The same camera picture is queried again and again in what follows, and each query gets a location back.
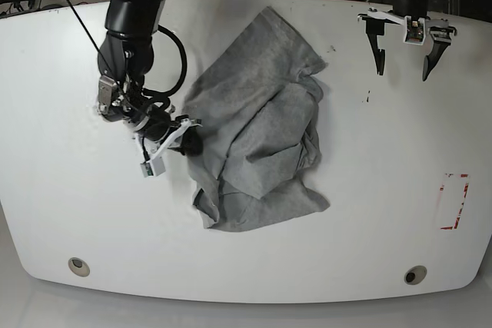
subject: circular hole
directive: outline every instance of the circular hole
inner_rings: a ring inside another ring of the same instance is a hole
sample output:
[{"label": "circular hole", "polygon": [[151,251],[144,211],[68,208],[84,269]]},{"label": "circular hole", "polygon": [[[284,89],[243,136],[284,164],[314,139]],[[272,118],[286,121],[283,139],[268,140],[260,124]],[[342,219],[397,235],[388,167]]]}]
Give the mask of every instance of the circular hole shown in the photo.
[{"label": "circular hole", "polygon": [[68,260],[68,268],[70,268],[73,274],[76,274],[79,277],[86,277],[91,272],[89,270],[89,265],[77,257]]},{"label": "circular hole", "polygon": [[416,284],[422,282],[425,276],[427,276],[427,268],[419,265],[407,271],[405,273],[404,280],[406,284],[415,286]]},{"label": "circular hole", "polygon": [[79,259],[74,259],[71,261],[76,268],[82,268],[82,262]]}]

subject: table surface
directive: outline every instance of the table surface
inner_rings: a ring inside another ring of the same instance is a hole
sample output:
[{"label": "table surface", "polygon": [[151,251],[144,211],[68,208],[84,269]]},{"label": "table surface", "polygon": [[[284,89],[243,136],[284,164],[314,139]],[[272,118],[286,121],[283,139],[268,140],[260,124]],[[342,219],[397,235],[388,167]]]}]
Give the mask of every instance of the table surface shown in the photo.
[{"label": "table surface", "polygon": [[[334,0],[168,0],[161,24],[187,48],[191,83],[265,6],[329,67],[318,132],[323,161],[304,182],[331,207],[241,234],[204,230],[185,158],[144,179],[128,129],[94,110],[96,54],[59,9],[2,20],[0,200],[33,277],[183,300],[307,303],[396,297],[466,286],[492,233],[492,25],[450,17],[459,35],[426,82],[431,45],[403,45],[387,26],[385,76],[364,25],[368,5]],[[97,43],[107,4],[78,8]],[[149,86],[176,80],[175,46],[155,36]],[[457,229],[454,220],[469,183]],[[68,260],[91,268],[75,276]],[[423,265],[417,286],[405,273]]]}]

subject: white table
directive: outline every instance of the white table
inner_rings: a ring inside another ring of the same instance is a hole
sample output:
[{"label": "white table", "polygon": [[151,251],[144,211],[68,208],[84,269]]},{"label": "white table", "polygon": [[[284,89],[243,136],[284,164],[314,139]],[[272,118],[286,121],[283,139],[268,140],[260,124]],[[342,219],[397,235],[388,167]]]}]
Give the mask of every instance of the white table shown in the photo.
[{"label": "white table", "polygon": [[[266,5],[331,63],[318,75],[324,159],[305,178],[331,207],[242,234],[202,229],[179,154],[167,155],[165,175],[141,176],[127,128],[94,112],[96,54],[69,9],[0,22],[0,200],[28,273],[119,293],[247,303],[375,299],[472,281],[492,233],[492,26],[450,17],[459,36],[422,82],[430,45],[403,45],[396,27],[381,41],[385,76],[376,75],[356,19],[364,3],[168,0],[161,24],[189,58],[174,104]],[[79,7],[99,43],[106,8]],[[154,46],[147,81],[163,90],[179,57],[162,35]],[[442,230],[468,181],[459,227]],[[69,270],[71,257],[88,263],[89,277]],[[404,275],[416,265],[428,275],[408,286]]]}]

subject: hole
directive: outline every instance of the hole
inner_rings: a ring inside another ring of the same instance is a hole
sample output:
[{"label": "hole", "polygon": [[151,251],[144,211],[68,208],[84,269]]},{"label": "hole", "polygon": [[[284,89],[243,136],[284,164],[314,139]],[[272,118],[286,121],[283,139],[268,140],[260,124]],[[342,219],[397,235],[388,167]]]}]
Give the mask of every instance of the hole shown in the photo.
[{"label": "hole", "polygon": [[70,268],[73,274],[79,277],[86,277],[91,272],[89,265],[77,257],[72,257],[68,260],[68,268]]},{"label": "hole", "polygon": [[415,286],[416,284],[422,282],[425,276],[427,276],[427,268],[419,265],[407,271],[405,273],[404,280],[406,284]]}]

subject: gray cloth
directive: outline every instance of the gray cloth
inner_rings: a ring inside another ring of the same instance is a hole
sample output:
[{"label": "gray cloth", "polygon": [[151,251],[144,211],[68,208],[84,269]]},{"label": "gray cloth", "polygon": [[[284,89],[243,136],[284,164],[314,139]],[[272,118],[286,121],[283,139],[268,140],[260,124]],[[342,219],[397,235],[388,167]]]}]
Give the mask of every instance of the gray cloth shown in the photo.
[{"label": "gray cloth", "polygon": [[328,208],[298,171],[321,154],[314,124],[325,62],[266,8],[194,83],[185,114],[204,141],[189,158],[205,227],[240,232]]}]

